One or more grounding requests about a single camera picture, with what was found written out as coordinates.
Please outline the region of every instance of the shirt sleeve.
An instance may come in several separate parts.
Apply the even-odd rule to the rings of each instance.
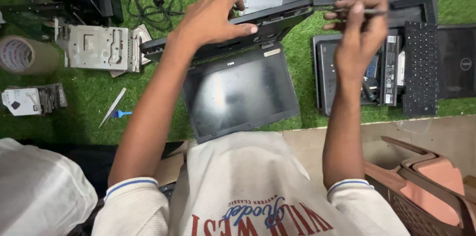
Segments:
[[[332,185],[329,202],[366,236],[409,236],[385,199],[363,179],[346,179]]]
[[[110,187],[94,221],[92,236],[165,236],[169,201],[150,177],[124,180]]]

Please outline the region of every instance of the hand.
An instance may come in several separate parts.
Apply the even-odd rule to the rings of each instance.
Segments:
[[[372,16],[366,20],[365,8],[388,11],[387,0],[339,0],[335,8],[347,8],[348,13],[326,13],[325,20],[344,20],[323,26],[324,30],[343,32],[336,48],[334,64],[338,79],[362,85],[364,73],[372,57],[385,40],[388,32],[387,14]]]
[[[256,25],[233,25],[228,21],[234,4],[238,10],[245,9],[243,0],[198,0],[187,7],[180,24],[171,35],[186,38],[188,44],[192,43],[198,49],[208,43],[256,33]]]

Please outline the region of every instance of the laptop keyboard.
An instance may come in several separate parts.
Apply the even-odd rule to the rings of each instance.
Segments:
[[[437,26],[431,23],[405,23],[404,115],[437,114],[439,93],[437,69]]]

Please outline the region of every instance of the artificial grass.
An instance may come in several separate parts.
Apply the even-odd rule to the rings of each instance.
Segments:
[[[144,0],[152,5],[152,0]],[[185,5],[194,0],[182,0]],[[15,3],[18,0],[0,0],[2,4]],[[126,12],[127,0],[122,0],[124,12],[123,27],[134,28],[137,19]],[[438,0],[439,23],[476,22],[476,0]],[[173,17],[176,26],[180,17]],[[315,34],[324,34],[322,13],[315,13],[299,26],[296,26],[283,40],[294,89],[299,101],[301,114],[260,128],[262,131],[283,131],[327,125],[328,118],[316,110],[316,92],[310,54],[310,38]],[[152,38],[166,36],[148,27]],[[3,25],[0,36],[18,34],[21,30]],[[17,76],[0,71],[0,90],[9,85],[28,86],[62,82],[68,100],[68,107],[56,110],[46,116],[13,117],[8,109],[0,113],[0,138],[11,137],[17,140],[33,139],[37,142],[73,142],[93,144],[116,144],[127,125],[128,117],[110,120],[98,129],[104,114],[119,94],[122,87],[127,91],[117,109],[129,111],[139,100],[141,93],[157,64],[150,64],[141,73],[128,73],[113,79],[107,71],[64,68],[45,77]],[[438,116],[476,114],[476,98],[441,100],[438,102]],[[400,108],[364,106],[362,122],[381,122],[403,120]],[[193,138],[187,112],[182,99],[176,104],[169,140],[177,141]]]

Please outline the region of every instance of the tape roll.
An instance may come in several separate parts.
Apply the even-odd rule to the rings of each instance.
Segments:
[[[19,75],[53,73],[59,65],[60,54],[49,43],[7,36],[0,40],[0,67]]]

